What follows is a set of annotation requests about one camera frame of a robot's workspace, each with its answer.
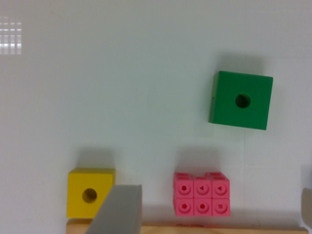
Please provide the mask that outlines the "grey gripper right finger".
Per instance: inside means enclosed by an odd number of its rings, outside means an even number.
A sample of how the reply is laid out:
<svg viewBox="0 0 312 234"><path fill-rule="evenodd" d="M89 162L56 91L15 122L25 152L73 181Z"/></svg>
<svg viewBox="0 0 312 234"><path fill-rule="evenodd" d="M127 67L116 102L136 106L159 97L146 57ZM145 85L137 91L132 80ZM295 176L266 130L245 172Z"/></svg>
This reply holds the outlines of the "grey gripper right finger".
<svg viewBox="0 0 312 234"><path fill-rule="evenodd" d="M304 188L301 193L301 217L306 226L312 229L312 189Z"/></svg>

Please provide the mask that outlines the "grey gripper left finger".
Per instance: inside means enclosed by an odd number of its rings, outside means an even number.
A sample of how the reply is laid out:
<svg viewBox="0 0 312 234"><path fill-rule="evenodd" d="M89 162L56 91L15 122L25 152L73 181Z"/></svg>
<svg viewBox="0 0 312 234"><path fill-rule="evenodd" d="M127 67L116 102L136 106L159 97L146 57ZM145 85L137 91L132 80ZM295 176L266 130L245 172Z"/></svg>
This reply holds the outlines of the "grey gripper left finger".
<svg viewBox="0 0 312 234"><path fill-rule="evenodd" d="M142 223L142 187L114 185L86 234L139 234Z"/></svg>

